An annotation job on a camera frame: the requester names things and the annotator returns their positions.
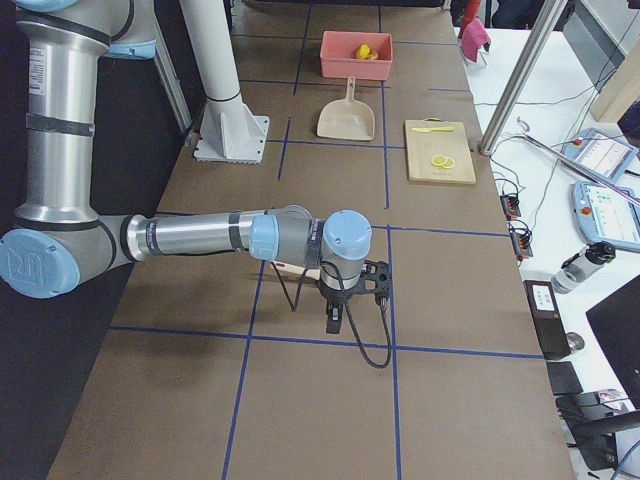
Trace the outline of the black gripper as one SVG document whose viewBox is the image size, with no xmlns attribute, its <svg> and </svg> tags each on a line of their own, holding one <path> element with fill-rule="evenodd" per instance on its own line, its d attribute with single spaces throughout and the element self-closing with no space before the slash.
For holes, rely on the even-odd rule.
<svg viewBox="0 0 640 480">
<path fill-rule="evenodd" d="M 354 295 L 368 295 L 375 297 L 378 306 L 385 306 L 390 298 L 391 270 L 387 262 L 365 260 L 357 279 L 344 280 L 339 283 L 335 268 L 329 262 L 324 262 L 319 280 L 321 295 L 327 300 L 326 304 L 326 333 L 339 334 L 342 326 L 343 304 Z"/>
</svg>

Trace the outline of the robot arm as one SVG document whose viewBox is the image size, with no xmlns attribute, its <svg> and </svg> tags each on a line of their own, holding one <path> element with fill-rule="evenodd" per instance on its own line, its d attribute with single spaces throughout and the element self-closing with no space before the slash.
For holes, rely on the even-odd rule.
<svg viewBox="0 0 640 480">
<path fill-rule="evenodd" d="M 91 203 L 101 214 L 213 214 L 300 205 L 317 217 L 383 202 L 383 157 L 372 149 L 271 143 L 257 166 L 181 159 L 182 141 L 150 62 L 98 64 L 97 140 Z M 273 270 L 246 254 L 167 256 L 119 266 L 51 298 L 1 289 L 4 344 L 97 338 L 111 323 L 153 329 L 246 330 L 253 310 L 287 335 L 322 337 L 326 315 L 306 284 L 292 309 Z"/>
</svg>

